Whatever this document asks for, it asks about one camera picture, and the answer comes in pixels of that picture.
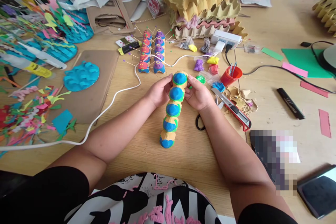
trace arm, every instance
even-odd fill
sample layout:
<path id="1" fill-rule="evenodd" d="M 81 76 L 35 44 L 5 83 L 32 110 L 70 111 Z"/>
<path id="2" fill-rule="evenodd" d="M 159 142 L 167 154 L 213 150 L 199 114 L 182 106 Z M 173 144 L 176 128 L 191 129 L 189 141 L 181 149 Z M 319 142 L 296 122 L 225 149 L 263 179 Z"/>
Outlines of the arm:
<path id="1" fill-rule="evenodd" d="M 152 112 L 168 102 L 172 77 L 169 75 L 156 82 L 129 109 L 93 130 L 84 144 L 73 147 L 48 168 L 71 166 L 79 169 L 86 175 L 92 191 L 107 165 L 123 151 Z"/>
<path id="2" fill-rule="evenodd" d="M 189 75 L 193 88 L 185 99 L 197 109 L 206 126 L 218 165 L 230 191 L 236 220 L 253 203 L 276 207 L 294 218 L 285 200 L 276 195 L 273 182 L 258 157 L 216 106 L 208 89 Z"/>

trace scissors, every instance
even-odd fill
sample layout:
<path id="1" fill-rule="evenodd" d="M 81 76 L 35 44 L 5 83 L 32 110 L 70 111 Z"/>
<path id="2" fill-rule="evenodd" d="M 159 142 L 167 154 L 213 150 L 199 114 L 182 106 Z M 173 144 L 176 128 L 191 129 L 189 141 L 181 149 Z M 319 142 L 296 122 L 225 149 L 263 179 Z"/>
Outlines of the scissors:
<path id="1" fill-rule="evenodd" d="M 219 109 L 221 110 L 222 109 L 222 107 L 224 106 L 224 102 L 221 102 L 220 104 L 218 104 L 218 96 L 216 96 L 216 98 L 215 98 L 215 103 L 216 103 L 216 105 L 219 107 Z M 198 126 L 198 119 L 201 117 L 201 115 L 198 115 L 197 117 L 196 117 L 196 128 L 198 129 L 198 130 L 205 130 L 205 126 L 203 126 L 202 128 L 200 128 L 199 126 Z"/>

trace egg carton caterpillar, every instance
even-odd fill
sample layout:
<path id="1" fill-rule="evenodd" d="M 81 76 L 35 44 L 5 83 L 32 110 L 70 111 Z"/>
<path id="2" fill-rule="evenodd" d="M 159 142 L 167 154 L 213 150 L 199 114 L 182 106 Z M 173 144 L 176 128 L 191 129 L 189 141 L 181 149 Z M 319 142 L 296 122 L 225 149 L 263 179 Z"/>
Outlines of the egg carton caterpillar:
<path id="1" fill-rule="evenodd" d="M 151 38 L 152 35 L 148 31 L 143 32 L 143 38 L 142 38 L 142 47 L 141 47 L 141 55 L 138 65 L 138 71 L 149 73 L 149 61 L 151 60 L 150 54 L 151 54 Z"/>
<path id="2" fill-rule="evenodd" d="M 164 66 L 164 61 L 165 61 L 165 35 L 161 30 L 158 30 L 156 33 L 156 39 L 155 39 L 155 49 L 154 49 L 154 54 L 159 58 L 154 57 L 154 73 L 161 72 L 165 73 L 166 68 Z"/>
<path id="3" fill-rule="evenodd" d="M 188 74 L 178 71 L 173 76 L 173 87 L 169 91 L 170 101 L 166 107 L 163 120 L 163 131 L 160 134 L 160 144 L 163 148 L 170 148 L 175 142 L 175 131 L 177 130 L 181 114 L 182 101 L 184 99 L 185 88 L 188 83 Z"/>

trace black scissors handle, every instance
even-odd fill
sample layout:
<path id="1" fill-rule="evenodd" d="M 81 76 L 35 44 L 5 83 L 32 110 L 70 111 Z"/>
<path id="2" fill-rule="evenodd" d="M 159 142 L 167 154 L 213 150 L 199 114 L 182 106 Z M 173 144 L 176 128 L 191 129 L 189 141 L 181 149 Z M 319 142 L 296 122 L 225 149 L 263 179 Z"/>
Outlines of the black scissors handle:
<path id="1" fill-rule="evenodd" d="M 196 127 L 197 127 L 197 129 L 198 130 L 205 130 L 205 126 L 203 126 L 202 128 L 200 128 L 199 126 L 198 126 L 198 119 L 201 117 L 201 115 L 198 115 L 197 117 L 196 117 Z"/>

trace black marker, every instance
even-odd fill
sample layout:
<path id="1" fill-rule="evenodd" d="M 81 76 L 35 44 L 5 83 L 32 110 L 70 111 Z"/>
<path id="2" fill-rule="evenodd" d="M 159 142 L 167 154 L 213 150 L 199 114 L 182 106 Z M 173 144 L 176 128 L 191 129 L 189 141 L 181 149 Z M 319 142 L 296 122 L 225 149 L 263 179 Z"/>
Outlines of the black marker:
<path id="1" fill-rule="evenodd" d="M 286 91 L 283 88 L 277 89 L 279 95 L 281 98 L 285 101 L 289 109 L 292 111 L 292 113 L 295 115 L 297 119 L 303 120 L 305 119 L 305 116 L 302 114 L 302 112 L 299 110 L 299 108 L 295 105 L 295 103 L 292 101 L 292 99 L 288 96 Z"/>

